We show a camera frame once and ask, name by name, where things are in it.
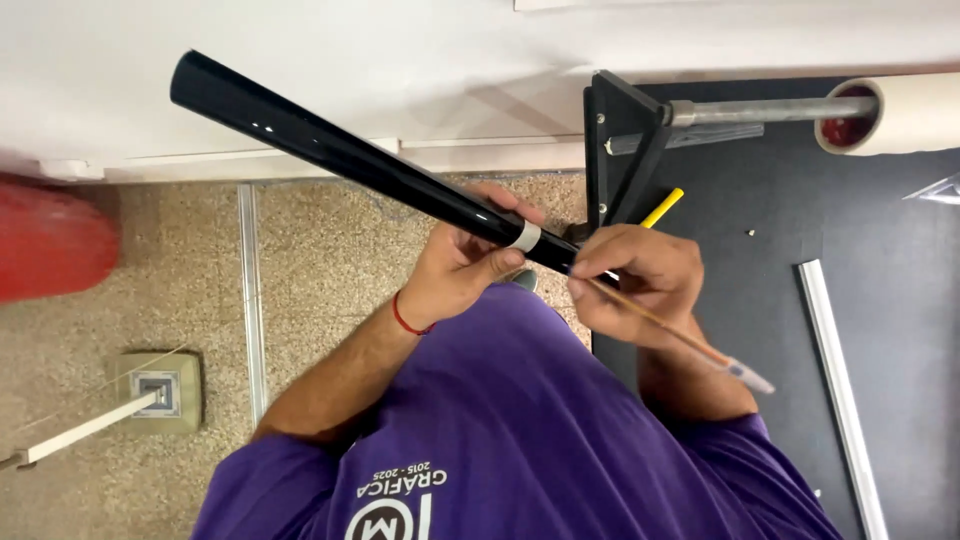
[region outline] white paper roll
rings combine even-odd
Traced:
[[[836,146],[824,137],[823,120],[817,120],[813,131],[824,150],[874,156],[960,147],[960,73],[853,79],[828,97],[854,86],[865,86],[878,98],[876,122],[855,144]]]

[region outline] white wall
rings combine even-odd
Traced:
[[[404,140],[581,133],[581,91],[601,67],[634,82],[960,69],[960,3],[946,0],[536,12],[513,0],[3,2],[8,169],[261,148],[170,104],[189,48],[359,135]]]

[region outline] yellow pencil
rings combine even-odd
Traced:
[[[666,196],[666,199],[663,199],[663,202],[660,203],[660,205],[656,207],[654,211],[650,212],[650,215],[648,215],[646,219],[640,222],[640,226],[646,227],[647,229],[650,229],[651,227],[653,227],[654,224],[660,221],[660,218],[662,218],[663,215],[666,214],[666,211],[669,210],[670,207],[672,207],[674,204],[676,204],[677,201],[679,201],[680,198],[683,196],[684,196],[684,191],[679,187],[674,187],[673,191],[671,191],[670,194]]]

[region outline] man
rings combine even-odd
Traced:
[[[522,264],[438,225],[394,299],[217,467],[193,537],[839,538],[746,387],[583,281],[617,269],[622,290],[703,339],[695,243],[616,225],[571,272],[580,320],[637,345],[642,401],[538,297],[492,284]]]

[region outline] white tape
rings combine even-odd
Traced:
[[[520,236],[514,240],[513,244],[507,246],[508,248],[517,248],[523,253],[527,253],[530,250],[534,249],[534,246],[537,245],[537,242],[540,241],[540,227],[530,223],[529,221],[523,221],[523,231],[520,232]]]

